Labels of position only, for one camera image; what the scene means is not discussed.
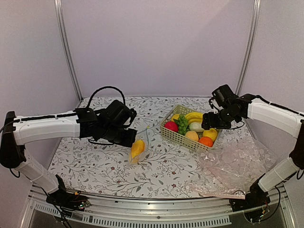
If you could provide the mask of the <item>yellow mango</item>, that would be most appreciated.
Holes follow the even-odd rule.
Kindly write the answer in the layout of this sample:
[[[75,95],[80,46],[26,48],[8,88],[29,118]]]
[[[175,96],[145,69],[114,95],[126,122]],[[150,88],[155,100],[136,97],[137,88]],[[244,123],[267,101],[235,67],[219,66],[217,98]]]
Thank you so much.
[[[145,151],[145,142],[143,140],[137,140],[133,143],[129,154],[130,164],[138,162],[141,154]]]

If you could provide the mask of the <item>clear zip top bag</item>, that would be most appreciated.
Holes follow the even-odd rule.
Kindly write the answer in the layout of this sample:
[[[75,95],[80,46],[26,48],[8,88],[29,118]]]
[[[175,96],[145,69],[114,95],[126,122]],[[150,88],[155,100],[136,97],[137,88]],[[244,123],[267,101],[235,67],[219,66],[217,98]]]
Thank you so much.
[[[135,165],[139,162],[144,162],[150,156],[149,152],[149,126],[136,134],[135,141],[129,152],[129,164]]]

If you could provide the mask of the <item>yellow lemon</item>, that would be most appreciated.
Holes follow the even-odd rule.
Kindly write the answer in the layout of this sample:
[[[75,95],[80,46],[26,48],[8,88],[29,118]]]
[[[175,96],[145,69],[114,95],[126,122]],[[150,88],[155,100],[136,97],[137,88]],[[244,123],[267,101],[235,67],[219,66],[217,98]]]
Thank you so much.
[[[218,131],[214,128],[210,128],[209,130],[205,130],[202,134],[203,137],[208,137],[210,138],[213,142],[215,142],[215,140],[218,137]]]

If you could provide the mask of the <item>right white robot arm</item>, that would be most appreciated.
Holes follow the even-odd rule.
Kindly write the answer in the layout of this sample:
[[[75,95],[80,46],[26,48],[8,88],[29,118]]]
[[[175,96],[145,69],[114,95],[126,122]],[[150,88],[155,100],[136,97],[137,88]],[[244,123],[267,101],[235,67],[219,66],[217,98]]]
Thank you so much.
[[[304,114],[267,101],[260,95],[238,96],[216,90],[210,100],[217,103],[217,112],[204,114],[204,129],[231,129],[232,122],[247,119],[254,128],[255,138],[279,156],[278,163],[250,186],[245,199],[230,201],[233,211],[269,203],[269,191],[304,168]]]

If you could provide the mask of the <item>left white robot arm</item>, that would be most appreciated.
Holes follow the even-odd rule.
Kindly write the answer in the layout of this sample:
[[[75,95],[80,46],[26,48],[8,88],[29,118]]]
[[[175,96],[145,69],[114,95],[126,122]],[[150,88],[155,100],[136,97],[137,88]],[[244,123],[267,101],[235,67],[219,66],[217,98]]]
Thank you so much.
[[[131,147],[137,131],[130,125],[137,115],[134,109],[114,100],[105,109],[94,111],[88,106],[63,114],[23,117],[14,111],[6,114],[1,129],[0,163],[14,169],[39,185],[47,202],[64,209],[84,210],[90,205],[79,192],[68,193],[59,175],[47,171],[26,151],[27,143],[53,138],[92,138],[95,142],[107,140],[107,145]]]

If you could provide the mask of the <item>orange fruit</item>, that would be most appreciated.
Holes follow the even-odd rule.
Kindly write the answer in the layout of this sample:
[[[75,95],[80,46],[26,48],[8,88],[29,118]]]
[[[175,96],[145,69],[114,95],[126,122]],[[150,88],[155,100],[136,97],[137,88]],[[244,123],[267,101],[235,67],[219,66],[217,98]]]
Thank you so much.
[[[206,137],[206,136],[202,136],[200,139],[199,139],[199,143],[207,146],[207,147],[212,147],[214,142],[211,138],[209,137]]]

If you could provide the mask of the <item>yellow banana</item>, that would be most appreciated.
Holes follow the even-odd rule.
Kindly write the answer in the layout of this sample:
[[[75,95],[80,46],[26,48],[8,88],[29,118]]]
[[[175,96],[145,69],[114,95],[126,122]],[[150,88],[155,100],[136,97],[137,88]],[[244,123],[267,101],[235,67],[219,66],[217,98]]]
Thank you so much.
[[[202,122],[203,119],[203,113],[199,112],[191,112],[185,115],[185,118],[187,119],[188,123],[190,122]]]

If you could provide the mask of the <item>green grape bunch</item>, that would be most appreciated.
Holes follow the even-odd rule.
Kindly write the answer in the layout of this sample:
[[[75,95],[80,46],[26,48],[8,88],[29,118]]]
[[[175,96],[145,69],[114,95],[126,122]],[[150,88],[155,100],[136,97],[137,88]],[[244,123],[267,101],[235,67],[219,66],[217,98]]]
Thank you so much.
[[[181,135],[185,135],[188,128],[188,120],[182,114],[179,115],[178,119],[175,119],[174,122],[178,126],[178,133]]]

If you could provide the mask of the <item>floral table cloth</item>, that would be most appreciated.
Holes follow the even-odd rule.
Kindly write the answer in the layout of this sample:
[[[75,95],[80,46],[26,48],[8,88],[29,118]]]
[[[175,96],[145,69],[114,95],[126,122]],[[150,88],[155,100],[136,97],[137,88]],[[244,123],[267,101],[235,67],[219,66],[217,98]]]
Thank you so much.
[[[177,105],[207,113],[210,111],[208,99],[128,97],[126,104],[137,112],[132,128],[139,132],[150,127],[149,158],[130,165],[130,148],[107,145],[105,140],[96,145],[87,139],[63,138],[49,171],[59,175],[70,191],[151,199],[201,197],[187,184],[200,174],[199,155],[202,152],[192,151],[163,137],[160,123]],[[216,147],[251,137],[246,126],[234,123],[232,127],[232,130],[221,132]]]

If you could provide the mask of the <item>crumpled clear plastic sheet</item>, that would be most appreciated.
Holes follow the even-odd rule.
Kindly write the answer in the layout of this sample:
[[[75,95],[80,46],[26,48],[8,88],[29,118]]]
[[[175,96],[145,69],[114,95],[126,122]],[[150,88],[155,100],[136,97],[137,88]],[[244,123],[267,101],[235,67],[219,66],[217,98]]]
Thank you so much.
[[[251,137],[222,143],[199,155],[200,174],[187,187],[202,196],[243,200],[276,161],[272,150]]]

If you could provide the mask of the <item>red apple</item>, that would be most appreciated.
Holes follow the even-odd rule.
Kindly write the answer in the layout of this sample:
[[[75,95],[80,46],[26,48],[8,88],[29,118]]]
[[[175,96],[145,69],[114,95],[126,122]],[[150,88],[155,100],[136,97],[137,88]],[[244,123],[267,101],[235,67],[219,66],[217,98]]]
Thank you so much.
[[[167,123],[164,125],[164,127],[165,127],[166,129],[171,130],[171,131],[176,132],[176,133],[179,131],[178,125],[177,125],[175,122],[173,122],[173,121],[167,122]]]

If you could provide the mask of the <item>front aluminium rail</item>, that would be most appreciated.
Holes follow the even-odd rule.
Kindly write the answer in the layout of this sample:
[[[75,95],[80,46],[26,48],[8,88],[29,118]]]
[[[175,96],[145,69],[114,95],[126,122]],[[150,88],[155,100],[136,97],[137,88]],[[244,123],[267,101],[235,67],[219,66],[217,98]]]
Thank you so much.
[[[249,222],[258,208],[234,211],[228,199],[145,199],[87,195],[91,205],[74,211],[66,222],[33,186],[21,220],[23,228],[295,228],[297,222],[283,186],[270,191],[270,204],[260,222]]]

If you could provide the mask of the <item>right aluminium frame post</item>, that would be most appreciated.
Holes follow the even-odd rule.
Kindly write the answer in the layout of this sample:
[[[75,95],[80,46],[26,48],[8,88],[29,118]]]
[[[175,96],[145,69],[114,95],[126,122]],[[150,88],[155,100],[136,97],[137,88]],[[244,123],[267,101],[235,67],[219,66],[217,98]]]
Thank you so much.
[[[240,75],[237,82],[237,87],[235,90],[236,95],[240,95],[245,77],[247,74],[248,65],[250,62],[251,53],[254,46],[254,41],[256,37],[257,27],[258,27],[258,20],[259,20],[259,13],[260,13],[260,7],[261,7],[261,0],[254,0],[253,2],[253,12],[252,12],[252,18],[250,23],[250,30],[249,30],[249,37],[247,41],[246,51],[243,59],[243,63],[240,70]]]

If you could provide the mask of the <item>aluminium frame post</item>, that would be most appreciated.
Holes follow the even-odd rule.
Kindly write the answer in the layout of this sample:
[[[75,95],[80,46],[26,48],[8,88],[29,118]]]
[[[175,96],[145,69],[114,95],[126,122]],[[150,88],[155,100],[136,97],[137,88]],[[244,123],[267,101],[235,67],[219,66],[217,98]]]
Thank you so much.
[[[66,63],[67,63],[67,68],[69,71],[69,75],[72,81],[72,85],[74,88],[74,91],[76,93],[76,97],[79,101],[83,100],[83,96],[81,93],[79,81],[76,76],[76,70],[74,67],[73,59],[72,59],[72,54],[71,50],[69,47],[69,42],[68,42],[68,37],[67,37],[67,30],[65,26],[65,21],[64,21],[64,13],[63,13],[63,7],[62,7],[62,1],[61,0],[54,0],[54,5],[55,5],[55,12],[56,12],[56,17],[57,17],[57,24],[59,28],[59,35],[61,38],[61,43],[63,46],[63,51],[64,55],[66,58]]]
[[[259,13],[260,13],[260,7],[261,7],[261,0],[254,0],[253,2],[253,12],[252,12],[252,18],[250,23],[250,30],[249,30],[249,37],[247,41],[246,51],[243,59],[243,63],[240,70],[240,75],[237,82],[237,87],[235,90],[236,95],[240,95],[245,77],[247,74],[248,65],[250,62],[251,53],[254,46],[254,41],[256,37],[257,27],[258,27],[258,20],[259,20]]]

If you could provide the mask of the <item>left aluminium frame post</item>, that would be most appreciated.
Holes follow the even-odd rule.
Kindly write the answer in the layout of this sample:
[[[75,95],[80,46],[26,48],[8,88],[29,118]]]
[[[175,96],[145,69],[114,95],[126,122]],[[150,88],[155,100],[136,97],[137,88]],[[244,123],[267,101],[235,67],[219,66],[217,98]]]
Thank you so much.
[[[81,93],[79,81],[76,76],[76,70],[74,67],[73,59],[72,59],[72,54],[71,50],[69,47],[69,42],[68,42],[68,37],[67,37],[67,30],[65,26],[65,21],[64,21],[64,13],[63,13],[63,7],[62,7],[62,1],[61,0],[54,0],[54,5],[55,5],[55,12],[56,12],[56,17],[57,17],[57,24],[59,28],[59,35],[61,38],[61,43],[63,46],[63,51],[64,55],[66,58],[66,63],[67,63],[67,68],[69,71],[69,75],[72,81],[72,85],[74,88],[74,91],[76,93],[76,97],[79,101],[83,100],[83,96]]]

